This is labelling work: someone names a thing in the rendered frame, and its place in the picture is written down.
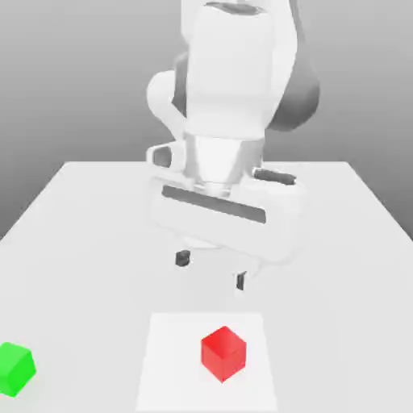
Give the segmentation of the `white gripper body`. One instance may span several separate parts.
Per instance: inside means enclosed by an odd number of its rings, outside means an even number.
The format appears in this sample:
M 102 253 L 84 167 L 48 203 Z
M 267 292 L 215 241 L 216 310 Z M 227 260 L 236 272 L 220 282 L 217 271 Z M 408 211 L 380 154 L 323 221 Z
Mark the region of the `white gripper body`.
M 215 198 L 188 190 L 190 181 L 178 173 L 170 176 L 173 180 L 149 180 L 149 212 L 156 224 L 274 263 L 288 261 L 302 243 L 307 192 L 300 182 L 245 176 L 228 198 Z

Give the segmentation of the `small red cube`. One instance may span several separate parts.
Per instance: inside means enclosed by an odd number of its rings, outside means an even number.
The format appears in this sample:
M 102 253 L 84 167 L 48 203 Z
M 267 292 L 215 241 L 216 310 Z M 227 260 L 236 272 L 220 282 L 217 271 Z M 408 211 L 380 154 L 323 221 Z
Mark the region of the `small red cube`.
M 246 366 L 247 343 L 228 326 L 201 340 L 201 363 L 221 383 Z

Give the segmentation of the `small green cube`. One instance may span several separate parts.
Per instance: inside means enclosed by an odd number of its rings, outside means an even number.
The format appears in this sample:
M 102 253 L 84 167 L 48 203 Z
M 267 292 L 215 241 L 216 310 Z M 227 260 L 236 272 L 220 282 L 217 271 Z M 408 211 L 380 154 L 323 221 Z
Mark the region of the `small green cube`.
M 29 348 L 9 342 L 0 344 L 0 394 L 15 397 L 35 374 Z

